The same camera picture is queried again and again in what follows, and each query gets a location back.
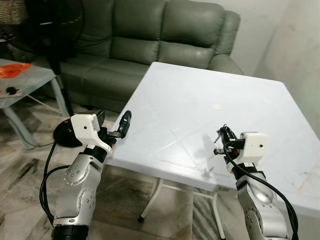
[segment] electric fan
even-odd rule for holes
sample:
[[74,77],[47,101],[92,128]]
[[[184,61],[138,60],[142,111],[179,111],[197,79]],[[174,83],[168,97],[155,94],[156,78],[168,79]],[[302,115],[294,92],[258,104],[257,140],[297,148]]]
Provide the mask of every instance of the electric fan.
[[[84,16],[82,0],[0,0],[0,38],[23,51],[46,56],[70,116],[74,112],[60,77],[60,61],[74,54]],[[63,121],[55,129],[54,139],[66,147],[81,145],[70,126],[70,120]]]

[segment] black cable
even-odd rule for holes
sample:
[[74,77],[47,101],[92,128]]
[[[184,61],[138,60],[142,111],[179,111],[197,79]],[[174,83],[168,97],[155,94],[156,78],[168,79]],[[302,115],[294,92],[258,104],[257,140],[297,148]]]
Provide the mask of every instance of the black cable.
[[[44,165],[43,179],[45,179],[45,177],[46,177],[46,175],[48,173],[49,162],[50,162],[50,159],[51,159],[51,157],[52,157],[52,155],[54,153],[56,145],[57,145],[57,142],[54,141],[53,145],[51,147],[50,153],[49,153],[49,155],[48,155],[48,157],[46,159],[45,165]],[[49,209],[48,199],[47,199],[47,184],[46,184],[46,182],[44,182],[44,186],[43,186],[43,200],[44,200],[44,205]]]
[[10,123],[12,123],[12,124],[15,126],[16,130],[19,132],[19,134],[20,134],[20,136],[23,138],[23,140],[24,140],[25,142],[27,142],[29,145],[31,145],[31,146],[33,146],[33,147],[45,147],[45,146],[48,146],[48,145],[51,145],[51,144],[54,143],[54,142],[50,142],[50,143],[44,144],[44,145],[34,145],[34,144],[30,143],[28,140],[25,139],[24,135],[21,133],[21,131],[19,130],[18,126],[14,123],[14,121],[12,121],[8,116],[6,116],[6,117],[8,118],[8,120],[10,121]]
[[279,195],[280,198],[282,198],[282,200],[284,201],[285,205],[286,205],[286,209],[288,211],[288,215],[289,215],[289,220],[290,220],[290,224],[291,224],[291,228],[293,231],[292,234],[292,239],[291,240],[299,240],[298,237],[298,218],[295,212],[294,207],[291,205],[291,203],[288,201],[288,199],[278,190],[276,189],[274,186],[272,186],[270,183],[262,180],[261,178],[252,175],[251,173],[247,172],[246,170],[244,170],[242,167],[240,167],[239,165],[237,165],[233,159],[231,158],[231,156],[229,155],[229,153],[227,152],[227,147],[228,144],[226,144],[225,146],[223,146],[223,150],[225,152],[226,157],[228,158],[229,162],[238,170],[240,170],[241,172],[243,172],[243,174],[245,174],[246,176],[248,176],[249,178],[252,178],[256,181],[258,181],[259,183],[267,186],[268,188],[270,188],[272,191],[274,191],[276,194]]
[[44,185],[46,184],[46,181],[48,179],[48,177],[54,173],[55,171],[61,170],[61,169],[67,169],[70,165],[66,165],[66,166],[58,166],[54,169],[52,169],[51,171],[49,171],[45,177],[42,180],[41,186],[40,186],[40,191],[39,191],[39,200],[40,200],[40,204],[42,209],[44,210],[44,212],[46,213],[51,225],[53,225],[54,223],[54,216],[51,214],[49,207],[47,207],[45,205],[45,201],[43,199],[43,192],[44,192]]

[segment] marble floor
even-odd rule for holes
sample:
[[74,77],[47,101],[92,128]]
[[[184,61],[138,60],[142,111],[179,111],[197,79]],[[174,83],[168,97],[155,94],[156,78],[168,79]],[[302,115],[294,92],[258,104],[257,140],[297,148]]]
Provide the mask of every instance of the marble floor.
[[[52,100],[46,100],[57,107]],[[14,106],[40,145],[53,142],[53,129],[65,119],[38,103]],[[76,113],[95,113],[74,105]],[[118,113],[107,111],[104,125],[110,128]],[[49,169],[71,164],[84,147],[58,146]],[[51,145],[25,150],[0,111],[0,240],[51,239],[52,226],[39,203],[39,188]],[[48,202],[55,211],[64,171],[52,174],[47,183]],[[162,188],[144,223],[138,217],[147,205],[154,178],[119,167],[105,167],[96,194],[96,208],[89,240],[217,240],[220,239],[211,201],[191,193]],[[242,209],[234,192],[221,192],[218,210],[228,240],[248,240]]]

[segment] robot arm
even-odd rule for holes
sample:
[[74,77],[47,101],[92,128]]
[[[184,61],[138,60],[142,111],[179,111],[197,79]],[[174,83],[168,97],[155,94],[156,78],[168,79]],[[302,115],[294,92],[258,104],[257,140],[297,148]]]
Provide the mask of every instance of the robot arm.
[[266,176],[256,166],[262,159],[268,145],[268,136],[259,132],[244,132],[238,139],[229,127],[224,125],[218,131],[223,149],[214,154],[224,157],[229,173],[236,178],[237,196],[243,208],[245,226],[251,240],[289,240],[284,216],[277,207],[277,195],[264,184],[246,176],[235,164],[250,174],[264,180]]
[[76,114],[71,117],[76,138],[87,145],[68,167],[62,180],[63,190],[56,200],[51,237],[53,240],[85,240],[96,205],[96,190],[104,160],[112,154],[115,138],[128,132],[131,112],[127,111],[115,132],[101,127],[105,114]]

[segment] orange cloth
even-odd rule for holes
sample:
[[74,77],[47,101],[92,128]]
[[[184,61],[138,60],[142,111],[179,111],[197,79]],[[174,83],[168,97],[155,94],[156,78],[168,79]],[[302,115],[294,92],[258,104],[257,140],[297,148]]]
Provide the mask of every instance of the orange cloth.
[[30,68],[30,66],[30,63],[10,63],[7,65],[0,66],[0,78],[14,78],[15,76],[19,75],[22,71]]

